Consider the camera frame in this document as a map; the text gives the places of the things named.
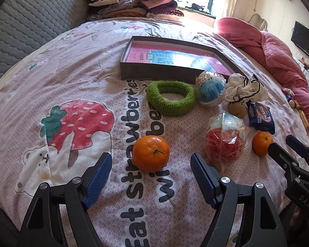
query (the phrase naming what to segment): dark blue snack wrapper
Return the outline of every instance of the dark blue snack wrapper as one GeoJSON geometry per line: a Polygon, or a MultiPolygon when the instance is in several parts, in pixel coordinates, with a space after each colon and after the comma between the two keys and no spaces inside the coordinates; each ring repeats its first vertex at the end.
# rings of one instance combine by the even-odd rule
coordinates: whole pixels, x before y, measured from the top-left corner
{"type": "Polygon", "coordinates": [[[258,103],[247,102],[249,125],[261,131],[275,134],[275,123],[270,108],[258,103]]]}

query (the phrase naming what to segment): pink book cover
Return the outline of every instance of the pink book cover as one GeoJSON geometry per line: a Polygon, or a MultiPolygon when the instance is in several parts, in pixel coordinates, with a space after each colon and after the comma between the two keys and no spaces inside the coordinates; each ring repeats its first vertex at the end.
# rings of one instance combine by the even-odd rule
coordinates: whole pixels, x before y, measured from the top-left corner
{"type": "Polygon", "coordinates": [[[231,75],[214,54],[206,55],[196,50],[182,49],[177,46],[133,44],[126,62],[174,65],[231,75]]]}

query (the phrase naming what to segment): bedsheet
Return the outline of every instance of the bedsheet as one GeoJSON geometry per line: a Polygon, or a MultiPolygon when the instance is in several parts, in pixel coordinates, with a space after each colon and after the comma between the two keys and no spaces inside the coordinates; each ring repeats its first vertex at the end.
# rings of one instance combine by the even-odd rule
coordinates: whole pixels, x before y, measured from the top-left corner
{"type": "MultiPolygon", "coordinates": [[[[194,27],[144,18],[119,18],[82,24],[62,34],[17,63],[0,81],[0,207],[19,229],[35,189],[41,182],[68,182],[95,164],[102,152],[112,154],[105,187],[88,213],[104,246],[199,246],[214,211],[205,203],[190,169],[190,156],[203,148],[204,126],[227,102],[213,109],[196,105],[181,117],[167,117],[148,104],[149,81],[120,80],[119,60],[133,35],[160,36],[215,47],[247,76],[255,73],[268,90],[276,133],[285,144],[292,134],[309,145],[301,119],[280,91],[280,84],[255,60],[238,51],[207,26],[194,27]],[[156,174],[133,167],[130,155],[137,138],[156,134],[170,145],[168,165],[156,174]],[[128,218],[128,212],[139,217],[128,218]]],[[[247,126],[248,142],[241,158],[224,172],[240,184],[260,181],[278,212],[284,195],[284,171],[268,156],[251,149],[258,132],[247,126]]],[[[69,246],[75,246],[66,209],[61,207],[69,246]]],[[[228,245],[237,235],[238,206],[228,245]]]]}

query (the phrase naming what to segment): pink blanket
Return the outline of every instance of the pink blanket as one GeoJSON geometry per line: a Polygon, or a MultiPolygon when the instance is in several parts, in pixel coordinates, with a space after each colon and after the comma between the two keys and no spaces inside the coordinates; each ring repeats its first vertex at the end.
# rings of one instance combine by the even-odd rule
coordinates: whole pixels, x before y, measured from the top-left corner
{"type": "Polygon", "coordinates": [[[220,19],[215,29],[217,34],[259,62],[283,87],[290,88],[309,121],[308,82],[284,42],[236,18],[220,19]]]}

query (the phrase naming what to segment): mandarin orange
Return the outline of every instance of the mandarin orange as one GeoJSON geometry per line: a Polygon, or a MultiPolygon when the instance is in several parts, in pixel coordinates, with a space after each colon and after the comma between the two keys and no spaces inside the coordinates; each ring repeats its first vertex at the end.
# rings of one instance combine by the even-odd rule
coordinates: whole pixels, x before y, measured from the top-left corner
{"type": "Polygon", "coordinates": [[[267,132],[258,132],[253,138],[253,150],[255,154],[264,157],[268,154],[268,147],[273,143],[273,137],[267,132]]]}
{"type": "Polygon", "coordinates": [[[132,163],[144,172],[156,172],[168,163],[169,146],[160,136],[144,136],[136,140],[132,163]]]}

